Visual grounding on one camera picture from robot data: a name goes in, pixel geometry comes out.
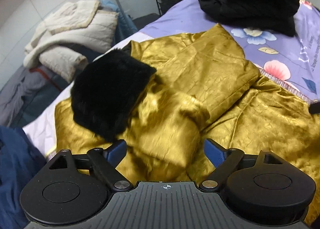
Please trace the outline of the gold satin jacket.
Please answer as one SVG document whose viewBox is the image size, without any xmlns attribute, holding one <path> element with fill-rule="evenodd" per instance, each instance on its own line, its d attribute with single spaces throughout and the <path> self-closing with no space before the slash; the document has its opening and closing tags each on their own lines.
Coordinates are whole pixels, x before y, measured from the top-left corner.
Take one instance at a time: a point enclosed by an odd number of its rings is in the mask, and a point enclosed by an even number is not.
<svg viewBox="0 0 320 229">
<path fill-rule="evenodd" d="M 269 150 L 319 182 L 319 116 L 263 76 L 220 25 L 132 41 L 89 63 L 55 108 L 56 148 L 83 154 L 127 142 L 118 171 L 138 181 L 200 183 L 204 139 Z"/>
</svg>

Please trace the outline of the navy blue garment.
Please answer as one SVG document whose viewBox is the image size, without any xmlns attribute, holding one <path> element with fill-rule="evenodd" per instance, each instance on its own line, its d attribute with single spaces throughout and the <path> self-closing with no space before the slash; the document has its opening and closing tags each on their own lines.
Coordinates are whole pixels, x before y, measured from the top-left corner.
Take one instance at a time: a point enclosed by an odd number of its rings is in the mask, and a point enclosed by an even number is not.
<svg viewBox="0 0 320 229">
<path fill-rule="evenodd" d="M 1 127 L 1 228 L 26 226 L 20 194 L 45 164 L 46 159 L 21 128 Z"/>
</svg>

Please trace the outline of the grey duvet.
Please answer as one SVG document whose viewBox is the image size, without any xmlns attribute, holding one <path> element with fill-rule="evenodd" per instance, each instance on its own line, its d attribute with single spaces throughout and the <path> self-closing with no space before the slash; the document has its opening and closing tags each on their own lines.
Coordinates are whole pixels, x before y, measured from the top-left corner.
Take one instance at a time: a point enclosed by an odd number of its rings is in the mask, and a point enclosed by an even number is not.
<svg viewBox="0 0 320 229">
<path fill-rule="evenodd" d="M 1 125 L 23 127 L 31 123 L 67 86 L 61 76 L 44 65 L 19 67 L 1 89 Z"/>
</svg>

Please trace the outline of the purple floral bed sheet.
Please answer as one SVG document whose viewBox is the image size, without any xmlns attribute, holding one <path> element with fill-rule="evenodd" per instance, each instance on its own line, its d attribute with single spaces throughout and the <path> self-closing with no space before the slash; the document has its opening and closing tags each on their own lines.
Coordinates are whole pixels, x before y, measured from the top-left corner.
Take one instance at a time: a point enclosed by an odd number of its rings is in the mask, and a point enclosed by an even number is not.
<svg viewBox="0 0 320 229">
<path fill-rule="evenodd" d="M 142 32 L 159 38 L 179 33 L 199 33 L 215 25 L 198 0 L 182 0 Z M 275 31 L 223 26 L 243 48 L 246 59 L 267 74 L 297 89 L 311 100 L 319 99 L 319 11 L 300 0 L 295 14 L 296 35 Z"/>
</svg>

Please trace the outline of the cream quilted jacket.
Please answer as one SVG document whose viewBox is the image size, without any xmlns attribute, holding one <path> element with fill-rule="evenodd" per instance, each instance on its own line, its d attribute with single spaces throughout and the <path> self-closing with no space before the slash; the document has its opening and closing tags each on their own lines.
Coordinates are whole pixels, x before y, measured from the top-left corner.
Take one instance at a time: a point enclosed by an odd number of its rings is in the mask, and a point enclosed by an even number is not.
<svg viewBox="0 0 320 229">
<path fill-rule="evenodd" d="M 118 13 L 101 9 L 98 0 L 67 2 L 37 26 L 25 47 L 23 65 L 31 69 L 42 64 L 70 83 L 88 59 L 67 45 L 104 54 L 111 48 L 117 24 Z"/>
</svg>

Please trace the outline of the teal bed skirt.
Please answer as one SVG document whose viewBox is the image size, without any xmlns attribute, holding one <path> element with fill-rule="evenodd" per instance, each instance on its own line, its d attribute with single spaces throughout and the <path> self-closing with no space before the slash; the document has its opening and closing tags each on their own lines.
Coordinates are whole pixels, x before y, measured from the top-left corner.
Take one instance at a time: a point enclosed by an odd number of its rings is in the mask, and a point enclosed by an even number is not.
<svg viewBox="0 0 320 229">
<path fill-rule="evenodd" d="M 101 0 L 99 9 L 118 14 L 111 46 L 137 31 L 130 16 L 113 2 Z M 1 91 L 1 124 L 23 127 L 31 123 L 67 86 L 67 81 L 45 66 L 33 71 L 19 67 Z"/>
</svg>

